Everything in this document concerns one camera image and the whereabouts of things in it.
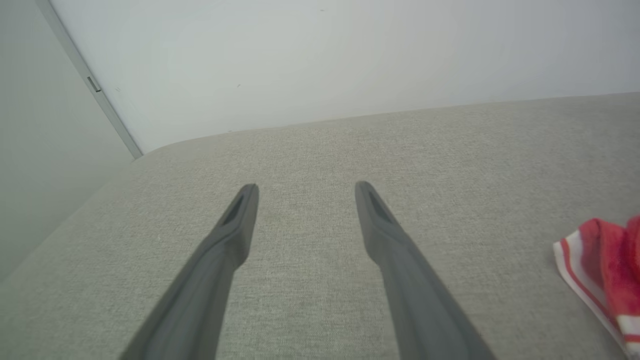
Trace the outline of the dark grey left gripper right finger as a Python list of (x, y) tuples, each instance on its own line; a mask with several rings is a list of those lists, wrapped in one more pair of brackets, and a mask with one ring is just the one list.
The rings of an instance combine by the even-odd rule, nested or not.
[(355, 184), (366, 253), (381, 272), (403, 360), (493, 360), (482, 335), (374, 186)]

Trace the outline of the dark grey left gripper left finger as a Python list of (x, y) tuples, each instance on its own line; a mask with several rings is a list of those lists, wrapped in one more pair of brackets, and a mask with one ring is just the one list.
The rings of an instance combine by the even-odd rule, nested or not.
[(122, 360), (213, 360), (234, 272), (247, 260), (259, 187), (245, 184), (121, 354)]

